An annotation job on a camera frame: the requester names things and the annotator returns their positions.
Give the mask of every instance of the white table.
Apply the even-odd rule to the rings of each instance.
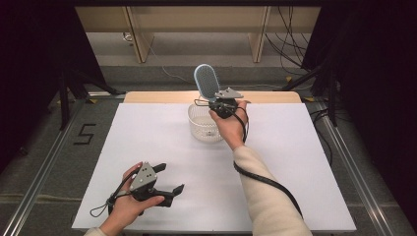
[[[206,144],[190,133],[190,103],[119,105],[102,153],[73,224],[87,230],[107,216],[89,211],[103,205],[134,163],[167,163],[157,190],[185,184],[172,207],[153,207],[127,230],[148,233],[245,233],[252,229],[239,174],[225,141]],[[247,146],[297,199],[314,232],[356,230],[308,111],[302,103],[248,104]]]

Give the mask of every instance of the round basket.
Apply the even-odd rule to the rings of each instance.
[[[191,134],[199,141],[214,143],[223,139],[215,122],[209,116],[208,106],[191,104],[188,107],[188,120]]]

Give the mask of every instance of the brush head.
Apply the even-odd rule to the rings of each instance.
[[[202,64],[194,71],[194,79],[200,95],[208,101],[215,101],[215,94],[220,91],[217,76],[212,66]]]

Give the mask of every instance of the hand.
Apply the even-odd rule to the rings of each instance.
[[[141,162],[127,170],[123,174],[123,179],[125,179],[139,166],[142,166]],[[126,181],[121,190],[128,192],[132,182],[133,179],[130,178],[128,181]],[[117,235],[126,226],[133,223],[133,221],[135,221],[135,219],[138,217],[139,213],[149,207],[154,207],[160,204],[163,202],[163,200],[163,196],[152,197],[142,202],[135,200],[131,195],[120,197],[116,200],[113,211],[111,211],[107,219],[101,224],[100,229],[108,236]]]
[[[244,100],[236,100],[237,106],[246,110],[247,102]],[[248,122],[246,112],[237,108],[235,114],[242,119],[244,124]],[[232,150],[243,146],[243,127],[242,124],[234,116],[230,116],[226,119],[219,117],[214,111],[210,110],[209,115],[217,125],[220,135],[226,140],[227,144]]]

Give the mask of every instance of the person's left hand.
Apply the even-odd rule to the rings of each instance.
[[[123,174],[123,179],[141,165],[142,163],[140,162],[132,166]],[[133,179],[130,178],[126,181],[121,190],[128,192],[132,182]],[[111,211],[108,218],[101,224],[100,229],[108,236],[117,235],[126,226],[133,223],[142,211],[162,203],[163,200],[164,196],[152,197],[142,202],[137,201],[131,195],[120,197],[116,200],[113,211]]]

